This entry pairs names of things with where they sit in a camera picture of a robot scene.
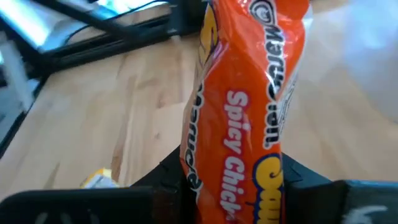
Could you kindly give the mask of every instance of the yellow label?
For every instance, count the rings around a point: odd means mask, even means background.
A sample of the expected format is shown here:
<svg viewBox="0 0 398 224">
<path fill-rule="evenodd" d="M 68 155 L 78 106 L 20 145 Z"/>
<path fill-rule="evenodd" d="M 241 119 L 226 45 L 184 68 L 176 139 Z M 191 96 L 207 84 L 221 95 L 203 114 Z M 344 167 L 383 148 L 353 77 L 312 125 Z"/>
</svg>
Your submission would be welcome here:
<svg viewBox="0 0 398 224">
<path fill-rule="evenodd" d="M 207 5 L 203 27 L 200 31 L 199 57 L 197 61 L 196 78 L 202 75 L 205 64 L 214 52 L 218 43 L 218 29 L 216 22 L 216 14 L 213 6 Z"/>
<path fill-rule="evenodd" d="M 261 158 L 254 169 L 254 183 L 258 188 L 255 222 L 279 223 L 284 176 L 279 154 Z"/>
</svg>

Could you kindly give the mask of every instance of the small yellow object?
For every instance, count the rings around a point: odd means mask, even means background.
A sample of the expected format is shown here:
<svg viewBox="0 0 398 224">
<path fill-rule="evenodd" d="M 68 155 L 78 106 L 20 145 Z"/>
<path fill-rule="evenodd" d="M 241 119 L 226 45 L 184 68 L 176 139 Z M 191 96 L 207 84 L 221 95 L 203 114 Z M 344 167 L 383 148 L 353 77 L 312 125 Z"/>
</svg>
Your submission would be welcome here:
<svg viewBox="0 0 398 224">
<path fill-rule="evenodd" d="M 110 169 L 102 168 L 87 177 L 80 187 L 83 189 L 98 189 L 115 188 L 119 187 L 119 185 L 112 180 L 112 171 Z"/>
</svg>

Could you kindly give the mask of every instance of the wood grain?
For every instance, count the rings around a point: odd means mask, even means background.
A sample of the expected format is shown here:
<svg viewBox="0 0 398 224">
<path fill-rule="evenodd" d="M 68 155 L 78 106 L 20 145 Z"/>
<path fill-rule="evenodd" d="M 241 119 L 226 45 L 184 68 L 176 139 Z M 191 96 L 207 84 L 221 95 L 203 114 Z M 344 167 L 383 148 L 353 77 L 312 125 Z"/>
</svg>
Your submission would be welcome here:
<svg viewBox="0 0 398 224">
<path fill-rule="evenodd" d="M 331 179 L 397 180 L 398 126 L 370 104 L 343 63 L 348 8 L 323 2 L 313 2 L 283 150 Z M 129 185 L 155 167 L 180 142 L 197 38 L 51 76 L 0 160 L 0 198 L 76 188 L 102 167 Z"/>
</svg>

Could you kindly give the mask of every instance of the light wood surface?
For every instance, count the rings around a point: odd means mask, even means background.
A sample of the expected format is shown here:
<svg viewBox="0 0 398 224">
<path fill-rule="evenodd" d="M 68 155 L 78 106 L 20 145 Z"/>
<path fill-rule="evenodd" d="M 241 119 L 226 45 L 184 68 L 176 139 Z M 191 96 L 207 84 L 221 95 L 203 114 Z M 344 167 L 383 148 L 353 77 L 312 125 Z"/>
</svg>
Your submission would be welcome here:
<svg viewBox="0 0 398 224">
<path fill-rule="evenodd" d="M 347 7 L 328 2 L 313 2 L 283 150 L 331 179 L 398 180 L 398 126 L 350 77 Z M 76 188 L 102 167 L 122 185 L 145 175 L 180 142 L 197 46 L 195 35 L 169 40 L 51 76 L 0 160 L 0 198 Z"/>
</svg>

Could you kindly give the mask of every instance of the orange snack package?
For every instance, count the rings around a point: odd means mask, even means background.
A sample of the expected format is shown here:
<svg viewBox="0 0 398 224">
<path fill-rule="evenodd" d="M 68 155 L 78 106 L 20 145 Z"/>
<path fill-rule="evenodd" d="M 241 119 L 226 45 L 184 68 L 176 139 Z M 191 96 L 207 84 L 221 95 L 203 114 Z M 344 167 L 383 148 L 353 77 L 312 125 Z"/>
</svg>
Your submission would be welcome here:
<svg viewBox="0 0 398 224">
<path fill-rule="evenodd" d="M 280 133 L 311 24 L 307 0 L 214 0 L 180 160 L 197 223 L 284 223 Z"/>
</svg>

